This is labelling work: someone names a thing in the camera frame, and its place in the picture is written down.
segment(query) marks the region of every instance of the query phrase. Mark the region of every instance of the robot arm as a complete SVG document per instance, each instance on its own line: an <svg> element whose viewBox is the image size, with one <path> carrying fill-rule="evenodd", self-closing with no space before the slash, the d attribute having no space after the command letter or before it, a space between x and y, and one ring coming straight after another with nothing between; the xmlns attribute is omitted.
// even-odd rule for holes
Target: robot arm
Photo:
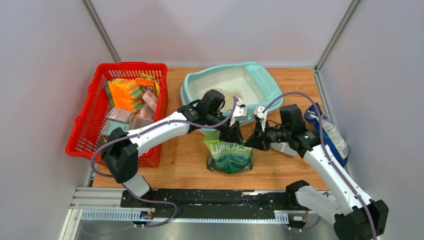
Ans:
<svg viewBox="0 0 424 240"><path fill-rule="evenodd" d="M128 132L117 128L110 134L107 140L110 145L101 152L101 158L117 183L141 197L150 190L150 186L138 171L138 158L149 149L191 133L201 125L211 126L223 122L226 117L219 111L223 104L224 96L216 90L210 90L201 100L184 105L149 126ZM238 121L247 119L247 110L241 101L237 104L235 114L216 129L220 131L220 140L243 144Z"/></svg>
<svg viewBox="0 0 424 240"><path fill-rule="evenodd" d="M246 147L268 151L273 143L285 143L281 150L291 156L299 154L310 164L330 188L335 200L325 197L300 180L286 187L294 207L303 206L324 218L333 225L334 231L341 240L371 239L371 227L365 210L357 195L352 192L344 178L355 187L368 207L377 235L384 232L388 207L383 200L374 201L346 173L333 155L327 159L320 142L320 134L315 129L307 129L302 118L302 112L297 105L286 105L280 108L283 124L270 127L267 122L267 112L263 107L253 111L256 126L253 134L245 142Z"/></svg>

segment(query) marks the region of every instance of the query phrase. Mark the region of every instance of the light blue litter box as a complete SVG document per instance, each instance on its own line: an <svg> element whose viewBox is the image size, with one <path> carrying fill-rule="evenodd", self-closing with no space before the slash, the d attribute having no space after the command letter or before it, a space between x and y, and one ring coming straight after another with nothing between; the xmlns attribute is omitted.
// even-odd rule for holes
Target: light blue litter box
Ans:
<svg viewBox="0 0 424 240"><path fill-rule="evenodd" d="M248 61L239 64L214 66L188 74L180 89L182 103L187 105L194 100L201 99L211 89L222 92L226 97L238 94L238 97L242 98L247 107L248 119L241 121L241 126L254 121L252 112L256 106L266 107L282 94L274 78L262 65ZM282 104L283 98L275 102L268 112L278 109ZM231 97L230 100L225 101L224 110L231 109L232 106L233 100ZM216 130L202 128L200 131Z"/></svg>

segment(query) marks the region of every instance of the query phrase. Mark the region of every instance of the red plastic basket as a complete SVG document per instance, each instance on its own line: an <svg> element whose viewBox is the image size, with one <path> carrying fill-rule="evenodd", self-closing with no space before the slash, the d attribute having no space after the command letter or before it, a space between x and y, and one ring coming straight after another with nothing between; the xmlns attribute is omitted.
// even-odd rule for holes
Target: red plastic basket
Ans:
<svg viewBox="0 0 424 240"><path fill-rule="evenodd" d="M108 80L114 78L134 79L140 73L155 76L160 82L160 94L154 121L165 118L168 108L167 71L168 68L163 63L121 62L100 64L88 86L88 95L81 113L75 119L72 134L66 145L66 154L90 159L96 150L96 144L101 137L100 131L106 122L106 114L111 110L104 86L104 83ZM139 157L138 166L157 168L161 159L161 147L161 145L157 145ZM95 162L105 165L100 154L95 157Z"/></svg>

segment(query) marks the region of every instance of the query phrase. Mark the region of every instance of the wooden surface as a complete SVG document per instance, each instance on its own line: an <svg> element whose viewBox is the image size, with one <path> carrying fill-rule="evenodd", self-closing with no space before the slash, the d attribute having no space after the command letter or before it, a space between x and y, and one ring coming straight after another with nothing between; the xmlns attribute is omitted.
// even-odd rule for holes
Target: wooden surface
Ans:
<svg viewBox="0 0 424 240"><path fill-rule="evenodd" d="M168 114L182 106L180 87L188 73L203 68L170 68L167 74L169 94ZM321 104L320 95L310 68L268 68L281 91L300 91ZM297 104L302 112L311 103L303 96L284 97L283 105ZM280 122L279 111L268 115L268 119ZM241 127L247 139L254 122ZM271 149L268 152L253 149L253 169L249 172L225 174L206 169L209 150L203 143L203 135L192 132L168 140L162 145L160 166L140 168L152 188L169 189L231 189L231 190L284 190L288 184L305 180L317 190L328 190L315 170L300 157L290 157ZM99 171L108 173L104 166ZM96 176L93 187L122 187L113 178Z"/></svg>

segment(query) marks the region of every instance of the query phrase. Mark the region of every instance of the snack bag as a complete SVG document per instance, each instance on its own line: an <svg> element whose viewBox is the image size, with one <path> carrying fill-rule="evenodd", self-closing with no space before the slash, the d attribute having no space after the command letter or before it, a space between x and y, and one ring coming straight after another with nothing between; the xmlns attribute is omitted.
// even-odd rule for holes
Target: snack bag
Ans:
<svg viewBox="0 0 424 240"><path fill-rule="evenodd" d="M159 80L157 80L156 77L151 76L151 75L147 75L147 74L144 74L144 73L141 73L139 78L140 79L153 80L155 91L152 91L152 92L154 92L156 97L159 98L159 93L161 91L161 82Z"/></svg>
<svg viewBox="0 0 424 240"><path fill-rule="evenodd" d="M315 129L320 130L320 123L318 121L318 114L321 116L322 121L322 136L324 141L329 146L332 154L338 163L344 168L348 163L348 145L346 144L343 137L340 135L334 123L323 114L321 111L320 105L316 102L318 107L317 112L314 105L311 105L306 111L303 118L310 124L312 124Z"/></svg>
<svg viewBox="0 0 424 240"><path fill-rule="evenodd" d="M147 91L151 91L155 93L156 97L158 97L158 95L156 94L155 82L153 80L145 79L145 78L136 78L135 82L141 88L141 91L143 93Z"/></svg>
<svg viewBox="0 0 424 240"><path fill-rule="evenodd" d="M155 94L152 91L147 90L143 94L143 100L144 102L153 109L153 111L156 113L156 109L158 108L158 98L155 96Z"/></svg>

